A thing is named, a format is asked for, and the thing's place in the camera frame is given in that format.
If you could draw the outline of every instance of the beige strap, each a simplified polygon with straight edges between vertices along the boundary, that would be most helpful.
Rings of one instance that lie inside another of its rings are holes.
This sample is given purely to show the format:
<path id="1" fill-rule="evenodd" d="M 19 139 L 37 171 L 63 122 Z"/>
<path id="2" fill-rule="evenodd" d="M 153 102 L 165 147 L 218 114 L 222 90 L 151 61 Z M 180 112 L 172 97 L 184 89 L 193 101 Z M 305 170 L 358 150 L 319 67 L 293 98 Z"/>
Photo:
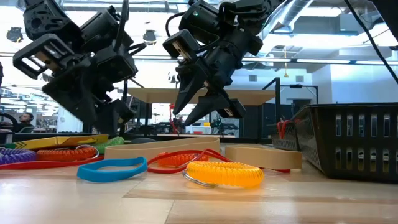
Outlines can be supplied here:
<path id="1" fill-rule="evenodd" d="M 161 152 L 212 149 L 220 152 L 220 139 L 215 137 L 186 138 L 172 141 L 108 146 L 105 159 L 129 159 L 144 156 L 153 159 Z M 267 169 L 301 169 L 301 152 L 283 151 L 262 145 L 229 145 L 225 157 L 235 162 Z"/>
<path id="2" fill-rule="evenodd" d="M 302 153 L 284 151 L 262 145 L 230 145 L 225 147 L 225 157 L 266 169 L 301 169 Z"/>
<path id="3" fill-rule="evenodd" d="M 129 159 L 144 156 L 153 159 L 162 152 L 176 152 L 182 150 L 220 151 L 220 139 L 215 137 L 186 138 L 144 144 L 128 144 L 122 146 L 108 146 L 105 149 L 105 159 Z"/>

